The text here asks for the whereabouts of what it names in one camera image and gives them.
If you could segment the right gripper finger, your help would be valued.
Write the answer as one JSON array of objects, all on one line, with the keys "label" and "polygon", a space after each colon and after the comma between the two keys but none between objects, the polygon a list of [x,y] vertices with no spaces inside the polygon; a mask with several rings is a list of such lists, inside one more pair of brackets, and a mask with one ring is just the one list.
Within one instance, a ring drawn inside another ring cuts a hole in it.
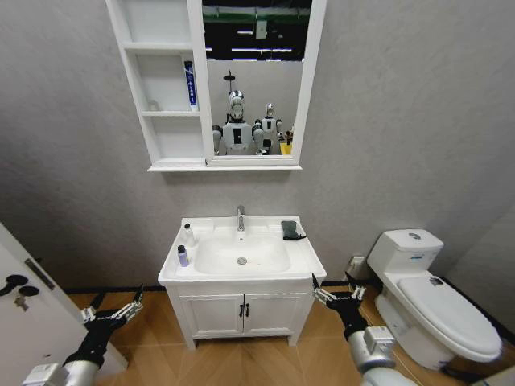
[{"label": "right gripper finger", "polygon": [[351,298],[357,301],[362,301],[365,295],[367,282],[354,278],[349,272],[346,272],[345,276],[348,281],[348,290],[351,293]]},{"label": "right gripper finger", "polygon": [[312,277],[312,285],[313,285],[313,296],[319,301],[319,302],[334,302],[338,299],[338,297],[325,289],[322,289],[317,281],[317,278],[314,274],[311,275]]}]

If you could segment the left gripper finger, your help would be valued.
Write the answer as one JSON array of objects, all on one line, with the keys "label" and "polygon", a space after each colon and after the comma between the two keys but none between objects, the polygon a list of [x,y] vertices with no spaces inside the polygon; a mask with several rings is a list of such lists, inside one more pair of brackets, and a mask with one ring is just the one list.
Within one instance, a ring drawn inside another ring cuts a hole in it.
[{"label": "left gripper finger", "polygon": [[89,305],[81,311],[81,317],[84,322],[92,322],[97,318],[105,318],[105,314],[100,311],[100,306],[105,295],[106,292],[97,294]]},{"label": "left gripper finger", "polygon": [[114,314],[115,320],[130,321],[142,308],[142,295],[143,295],[143,284],[141,284],[132,302],[123,306],[119,311]]}]

